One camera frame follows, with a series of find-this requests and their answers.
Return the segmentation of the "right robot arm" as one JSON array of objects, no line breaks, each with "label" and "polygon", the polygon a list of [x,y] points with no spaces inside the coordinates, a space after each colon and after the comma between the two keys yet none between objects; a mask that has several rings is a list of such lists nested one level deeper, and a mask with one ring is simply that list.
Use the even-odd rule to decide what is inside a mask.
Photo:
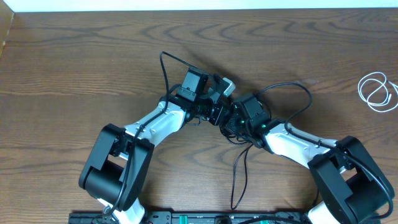
[{"label": "right robot arm", "polygon": [[309,169],[322,196],[307,213],[310,223],[365,223],[392,213],[394,189],[359,139],[325,139],[301,131],[272,119],[252,95],[234,101],[222,125],[253,146]]}]

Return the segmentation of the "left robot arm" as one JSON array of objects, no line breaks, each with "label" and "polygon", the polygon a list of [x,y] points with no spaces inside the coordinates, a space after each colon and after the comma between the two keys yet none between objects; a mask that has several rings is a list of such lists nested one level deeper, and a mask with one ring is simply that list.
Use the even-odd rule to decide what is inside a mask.
[{"label": "left robot arm", "polygon": [[157,107],[135,123],[107,124],[100,131],[78,185],[104,205],[90,223],[140,223],[139,202],[154,148],[192,119],[217,125],[235,84],[228,78],[190,67],[183,83],[167,90]]}]

